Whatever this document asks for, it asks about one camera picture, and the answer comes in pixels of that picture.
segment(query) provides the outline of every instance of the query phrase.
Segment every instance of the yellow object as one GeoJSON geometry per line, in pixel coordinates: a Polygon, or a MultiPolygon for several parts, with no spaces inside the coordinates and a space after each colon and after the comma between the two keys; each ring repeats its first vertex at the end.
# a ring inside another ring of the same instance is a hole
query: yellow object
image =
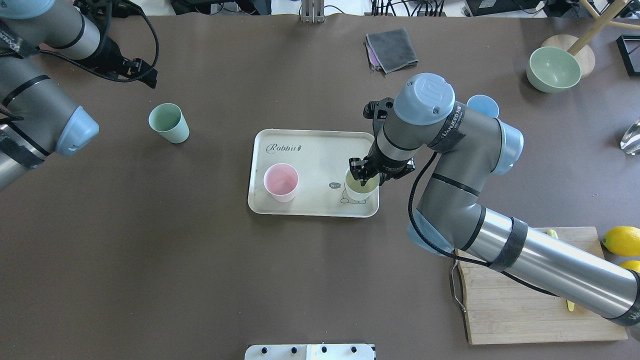
{"type": "Polygon", "coordinates": [[[633,226],[616,226],[607,231],[602,245],[620,256],[640,255],[640,229],[633,226]]]}
{"type": "MultiPolygon", "coordinates": [[[[547,235],[549,235],[549,236],[551,236],[552,238],[555,238],[555,239],[558,238],[558,233],[553,229],[549,229],[547,231],[547,235]]],[[[566,308],[569,311],[573,311],[575,309],[575,304],[572,301],[567,300],[566,301],[566,308]]]]}
{"type": "Polygon", "coordinates": [[[640,261],[638,260],[627,260],[620,264],[620,267],[625,269],[633,270],[635,272],[640,272],[640,261]]]}

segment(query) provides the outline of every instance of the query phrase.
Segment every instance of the tray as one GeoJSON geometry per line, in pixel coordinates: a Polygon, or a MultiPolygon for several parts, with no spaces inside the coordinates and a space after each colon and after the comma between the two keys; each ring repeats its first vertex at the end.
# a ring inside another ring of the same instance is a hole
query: tray
{"type": "Polygon", "coordinates": [[[349,159],[363,158],[373,135],[345,131],[265,129],[255,137],[247,203],[258,214],[366,218],[380,205],[378,189],[366,200],[349,199],[344,176],[349,159]],[[262,178],[273,164],[288,163],[298,171],[296,197],[278,202],[262,178]]]}

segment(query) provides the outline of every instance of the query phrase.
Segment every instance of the green bowl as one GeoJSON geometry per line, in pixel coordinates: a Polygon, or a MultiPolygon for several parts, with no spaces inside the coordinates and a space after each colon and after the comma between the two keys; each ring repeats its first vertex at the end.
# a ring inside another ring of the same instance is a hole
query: green bowl
{"type": "Polygon", "coordinates": [[[578,61],[559,47],[545,46],[535,50],[529,58],[527,79],[542,92],[560,92],[580,80],[578,61]]]}

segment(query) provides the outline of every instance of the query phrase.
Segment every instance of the black tape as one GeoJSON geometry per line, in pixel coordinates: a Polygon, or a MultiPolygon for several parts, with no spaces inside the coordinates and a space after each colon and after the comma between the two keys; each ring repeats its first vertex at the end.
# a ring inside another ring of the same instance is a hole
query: black tape
{"type": "Polygon", "coordinates": [[[18,54],[21,58],[28,58],[32,55],[40,54],[38,48],[29,44],[20,35],[16,34],[0,19],[0,41],[4,42],[9,49],[18,54]]]}
{"type": "Polygon", "coordinates": [[[480,228],[482,228],[482,224],[484,223],[484,217],[486,216],[486,209],[484,208],[484,206],[480,206],[480,208],[481,208],[480,218],[478,218],[478,223],[476,224],[476,228],[474,229],[474,232],[471,234],[471,237],[469,238],[465,246],[463,246],[462,249],[460,249],[462,251],[467,251],[467,249],[471,247],[471,245],[476,240],[478,233],[480,232],[480,228]]]}
{"type": "Polygon", "coordinates": [[[497,272],[507,270],[516,262],[522,252],[522,248],[524,248],[524,241],[527,239],[529,226],[527,223],[516,218],[511,218],[511,223],[513,224],[511,226],[511,233],[498,257],[489,265],[489,269],[491,270],[497,272]]]}
{"type": "Polygon", "coordinates": [[[438,136],[427,144],[431,150],[440,154],[445,153],[453,149],[466,136],[458,131],[465,117],[465,109],[466,107],[461,102],[456,101],[454,103],[453,111],[444,120],[438,136]]]}
{"type": "Polygon", "coordinates": [[[73,45],[75,45],[78,41],[80,41],[80,39],[82,38],[82,36],[84,35],[84,28],[86,26],[86,24],[84,23],[84,16],[82,14],[80,14],[80,19],[82,19],[82,27],[80,28],[80,32],[78,33],[78,36],[76,36],[76,38],[71,41],[70,43],[68,43],[67,45],[61,46],[61,47],[54,47],[52,46],[54,49],[57,50],[64,50],[64,49],[68,49],[69,47],[72,47],[73,45]]]}
{"type": "Polygon", "coordinates": [[[8,122],[7,125],[9,125],[9,128],[15,131],[16,134],[20,135],[24,139],[24,141],[28,142],[37,151],[40,151],[44,156],[51,155],[49,151],[47,151],[45,148],[40,146],[39,143],[37,143],[34,139],[32,139],[29,135],[27,135],[24,131],[22,131],[22,129],[19,128],[16,124],[14,124],[13,122],[8,122]]]}
{"type": "Polygon", "coordinates": [[[447,184],[449,184],[451,186],[455,186],[455,187],[459,188],[460,190],[464,190],[464,191],[470,193],[471,195],[475,195],[476,197],[480,196],[480,192],[477,191],[476,189],[472,188],[471,186],[467,186],[467,185],[465,185],[463,183],[455,181],[454,179],[451,179],[451,178],[446,177],[444,175],[440,175],[440,174],[434,173],[434,174],[431,175],[431,177],[433,179],[440,180],[443,183],[447,183],[447,184]]]}
{"type": "Polygon", "coordinates": [[[634,301],[633,305],[627,310],[626,313],[618,316],[617,318],[605,318],[610,320],[612,323],[620,326],[633,326],[640,323],[640,275],[633,270],[631,271],[636,278],[637,290],[636,290],[636,301],[634,301]]]}
{"type": "Polygon", "coordinates": [[[0,130],[0,151],[18,164],[28,169],[34,169],[44,162],[29,149],[15,142],[7,133],[0,130]]]}
{"type": "Polygon", "coordinates": [[[33,85],[43,81],[43,80],[47,80],[50,79],[49,76],[46,75],[40,75],[40,76],[36,76],[35,78],[26,81],[25,83],[23,83],[22,85],[18,86],[17,88],[13,89],[12,92],[9,93],[9,95],[7,95],[4,100],[2,100],[2,105],[6,108],[7,106],[9,106],[9,103],[12,102],[16,97],[18,97],[18,95],[20,95],[23,91],[27,90],[28,88],[32,87],[33,85]]]}

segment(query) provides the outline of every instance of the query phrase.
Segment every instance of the table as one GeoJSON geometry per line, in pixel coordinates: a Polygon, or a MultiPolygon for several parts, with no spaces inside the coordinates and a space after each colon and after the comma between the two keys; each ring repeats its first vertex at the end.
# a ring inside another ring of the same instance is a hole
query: table
{"type": "MultiPolygon", "coordinates": [[[[531,52],[592,20],[389,19],[336,15],[153,17],[158,87],[38,63],[93,115],[100,135],[0,193],[0,358],[242,359],[251,344],[364,342],[378,359],[632,359],[634,340],[475,347],[448,280],[451,261],[409,241],[413,176],[385,184],[366,219],[266,216],[246,203],[252,144],[265,128],[370,131],[371,100],[419,72],[465,102],[492,96],[525,148],[479,201],[533,227],[638,225],[640,163],[620,151],[640,113],[606,28],[575,88],[528,84],[531,52]],[[405,27],[419,63],[369,69],[364,35],[405,27]],[[179,104],[191,137],[147,124],[179,104]]],[[[143,21],[114,20],[122,53],[152,59],[143,21]]],[[[345,154],[345,161],[351,154],[345,154]]],[[[416,157],[422,166],[429,156],[416,157]]]]}

